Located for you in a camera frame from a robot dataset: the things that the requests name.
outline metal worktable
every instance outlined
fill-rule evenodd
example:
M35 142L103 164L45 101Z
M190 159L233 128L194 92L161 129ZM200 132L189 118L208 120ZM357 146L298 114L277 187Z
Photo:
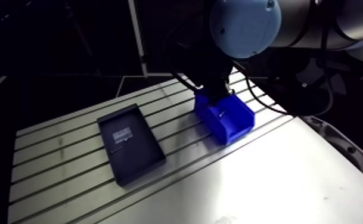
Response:
M18 131L8 223L363 224L363 174L301 119L253 100L242 74L230 79L256 125L226 148L176 80ZM96 119L134 103L167 163L121 188Z

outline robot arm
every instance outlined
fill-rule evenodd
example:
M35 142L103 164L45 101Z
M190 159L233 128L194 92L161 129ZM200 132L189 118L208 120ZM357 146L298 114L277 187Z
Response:
M228 76L233 58L249 58L268 47L338 50L363 41L363 0L205 0L203 14L203 40L188 48L176 45L173 53L181 72L203 86L200 92L213 105L232 94ZM167 41L175 33L163 45L167 63Z
M320 48L327 19L327 49L363 41L363 0L328 1L218 0L211 9L210 32L216 46L233 58L249 58L269 46ZM333 17L327 18L330 12Z

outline blue container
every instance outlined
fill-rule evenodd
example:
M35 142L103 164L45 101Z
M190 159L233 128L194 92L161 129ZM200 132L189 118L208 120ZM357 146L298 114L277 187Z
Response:
M235 94L209 106L207 97L195 95L194 111L222 145L229 145L252 130L255 113Z

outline cable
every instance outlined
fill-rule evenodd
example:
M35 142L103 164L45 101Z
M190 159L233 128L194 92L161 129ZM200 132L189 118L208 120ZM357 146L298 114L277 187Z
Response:
M178 26L174 27L169 34L167 34L165 41L163 42L163 46L162 46L162 57L163 57L163 61L165 62L165 65L167 67L167 69L169 70L169 72L174 76L174 78L176 78L179 82L181 82L183 85L185 85L188 89L192 90L195 94L198 93L198 89L189 84L186 80L184 80L179 74L177 74L176 71L173 70L173 67L171 65L171 62L169 60L169 57L166 56L166 47L167 47L167 42L168 40L174 35L176 34L179 30L181 30L187 23L189 23L191 20L195 19L196 17L202 15L203 10L198 11L196 13L194 13L193 15L189 16L186 20L184 20L181 24L179 24Z
M321 65L323 68L323 73L324 73L324 77L325 77L325 81L326 81L326 87L327 87L327 91L328 91L328 104L326 106L325 109L323 109L322 111L320 111L319 113L315 113L315 114L299 114L299 113L288 113L285 111L281 111L281 110L277 110L272 108L271 106L265 104L264 102L262 102L252 91L252 87L249 83L249 78L248 78L248 74L246 72L246 70L239 65L239 63L234 62L235 65L237 65L237 67L239 67L239 70L241 69L243 72L242 74L244 74L245 76L245 80L247 82L247 86L248 86L248 90L249 92L252 94L253 98L260 104L262 104L264 107L266 107L267 109L270 109L272 111L278 112L280 114L284 114L284 115L289 115L289 116L318 116L321 114L324 114L326 112L328 112L333 104L334 104L334 90L333 90L333 85L331 84L331 80L330 80L330 75L329 75L329 71L326 68L326 49L327 49L327 39L328 39L328 32L330 29L330 23L328 20L325 21L323 28L322 28L322 38L321 38Z

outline black tray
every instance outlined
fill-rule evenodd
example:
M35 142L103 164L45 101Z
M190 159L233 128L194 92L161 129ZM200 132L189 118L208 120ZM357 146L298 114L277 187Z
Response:
M165 164L166 157L136 104L97 119L117 184Z

